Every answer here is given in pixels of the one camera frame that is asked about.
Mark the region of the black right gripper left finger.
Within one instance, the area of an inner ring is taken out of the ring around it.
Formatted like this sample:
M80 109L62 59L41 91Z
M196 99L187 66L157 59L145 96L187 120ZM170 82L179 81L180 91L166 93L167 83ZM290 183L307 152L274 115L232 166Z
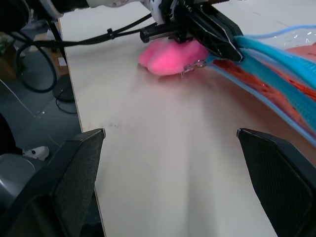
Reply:
M78 237L89 209L104 129L65 141L47 161L0 157L0 234Z

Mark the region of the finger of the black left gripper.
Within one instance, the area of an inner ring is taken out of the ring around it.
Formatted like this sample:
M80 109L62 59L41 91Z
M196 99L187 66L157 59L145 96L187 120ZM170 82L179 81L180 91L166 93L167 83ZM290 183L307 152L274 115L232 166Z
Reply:
M201 4L203 45L214 56L231 61L242 61L243 55L235 41L243 33L239 26L210 4Z
M189 14L191 33L214 56L237 60L238 26L220 12L206 14L197 11Z

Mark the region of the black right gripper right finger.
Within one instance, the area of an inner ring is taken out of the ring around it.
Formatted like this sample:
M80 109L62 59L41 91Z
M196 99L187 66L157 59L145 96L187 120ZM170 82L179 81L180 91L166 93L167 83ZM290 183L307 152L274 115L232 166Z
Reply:
M279 237L316 235L316 168L290 142L237 131L254 191Z

